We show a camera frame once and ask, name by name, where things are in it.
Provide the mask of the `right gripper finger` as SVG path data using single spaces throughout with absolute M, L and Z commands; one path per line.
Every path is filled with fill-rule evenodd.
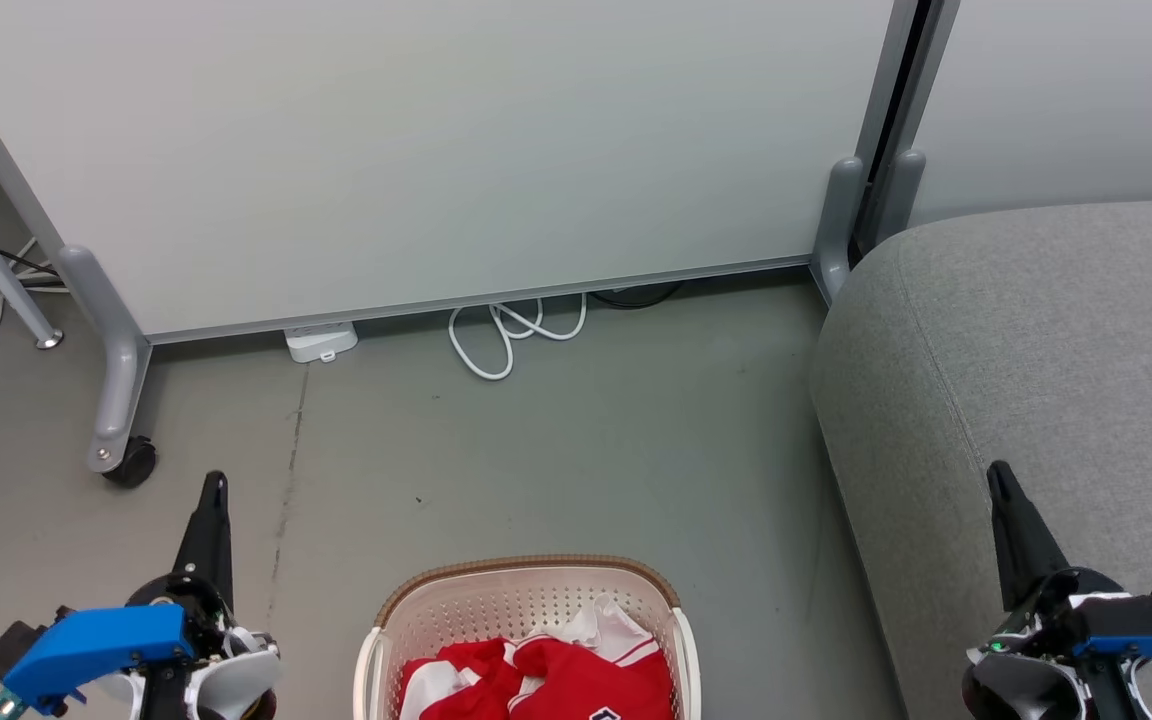
M 1070 568 L 1070 562 L 1007 462 L 993 461 L 986 471 L 986 482 L 995 536 L 998 585 L 1005 611 L 1015 611 L 1044 579 Z

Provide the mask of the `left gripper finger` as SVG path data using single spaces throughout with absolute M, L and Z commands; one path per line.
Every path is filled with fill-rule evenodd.
M 223 471 L 209 471 L 204 478 L 180 541 L 174 571 L 206 579 L 223 601 L 234 600 L 228 479 Z

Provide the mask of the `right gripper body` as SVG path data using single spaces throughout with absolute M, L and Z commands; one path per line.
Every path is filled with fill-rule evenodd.
M 1007 616 L 969 650 L 963 702 L 973 719 L 1149 719 L 1132 653 L 1076 650 L 1059 615 L 1091 600 L 1126 600 L 1087 568 L 998 574 Z

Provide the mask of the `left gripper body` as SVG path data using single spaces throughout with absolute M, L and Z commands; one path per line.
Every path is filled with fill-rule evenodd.
M 282 655 L 268 632 L 233 614 L 230 569 L 183 568 L 151 579 L 127 606 L 179 609 L 180 641 L 159 655 L 134 652 L 127 669 L 99 679 L 129 719 L 273 719 Z

